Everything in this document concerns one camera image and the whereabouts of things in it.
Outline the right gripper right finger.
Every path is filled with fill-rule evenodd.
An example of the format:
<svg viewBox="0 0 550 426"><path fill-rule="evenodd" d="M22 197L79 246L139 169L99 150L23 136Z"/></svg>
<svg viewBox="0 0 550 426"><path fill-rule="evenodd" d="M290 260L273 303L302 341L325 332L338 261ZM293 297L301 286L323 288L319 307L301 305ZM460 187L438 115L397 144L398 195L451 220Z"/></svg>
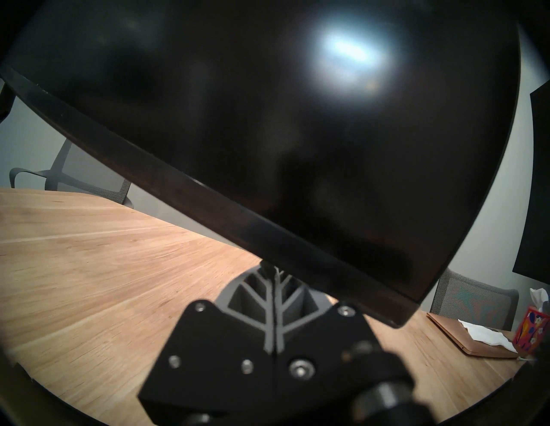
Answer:
<svg viewBox="0 0 550 426"><path fill-rule="evenodd" d="M364 316L274 272L274 425L350 425L378 340Z"/></svg>

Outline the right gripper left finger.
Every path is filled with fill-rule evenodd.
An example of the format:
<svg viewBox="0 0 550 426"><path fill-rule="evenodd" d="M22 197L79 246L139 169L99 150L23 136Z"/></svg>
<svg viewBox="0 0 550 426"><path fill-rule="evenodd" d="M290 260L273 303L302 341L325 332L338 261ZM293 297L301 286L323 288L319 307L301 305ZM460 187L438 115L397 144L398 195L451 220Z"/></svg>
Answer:
<svg viewBox="0 0 550 426"><path fill-rule="evenodd" d="M257 265L214 302L187 306L138 394L154 425L206 423L273 397L274 281Z"/></svg>

